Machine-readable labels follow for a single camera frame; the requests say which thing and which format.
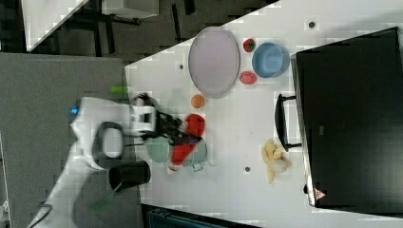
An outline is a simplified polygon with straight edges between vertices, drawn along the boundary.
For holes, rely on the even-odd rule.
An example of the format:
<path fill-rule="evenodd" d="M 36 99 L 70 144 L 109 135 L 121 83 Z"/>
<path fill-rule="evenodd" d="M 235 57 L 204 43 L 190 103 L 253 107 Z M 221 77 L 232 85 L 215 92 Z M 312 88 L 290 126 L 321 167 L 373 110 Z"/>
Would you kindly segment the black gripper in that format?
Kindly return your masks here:
<path fill-rule="evenodd" d="M 171 145 L 196 144 L 202 138 L 183 133 L 182 120 L 170 114 L 157 112 L 156 132 L 159 136 L 167 138 Z"/>

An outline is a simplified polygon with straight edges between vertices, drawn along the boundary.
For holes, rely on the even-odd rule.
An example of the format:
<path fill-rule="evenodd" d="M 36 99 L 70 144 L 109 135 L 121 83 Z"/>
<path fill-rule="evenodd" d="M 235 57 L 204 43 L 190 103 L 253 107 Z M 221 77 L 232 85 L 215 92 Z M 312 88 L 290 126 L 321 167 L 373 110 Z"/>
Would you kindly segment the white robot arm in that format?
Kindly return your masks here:
<path fill-rule="evenodd" d="M 172 146 L 194 147 L 202 140 L 205 123 L 197 114 L 181 120 L 165 113 L 155 99 L 141 93 L 128 104 L 84 97 L 73 109 L 69 127 L 76 140 L 61 175 L 28 228 L 77 228 L 73 221 L 76 200 L 93 173 L 124 163 L 124 138 L 145 143 L 163 137 Z"/>

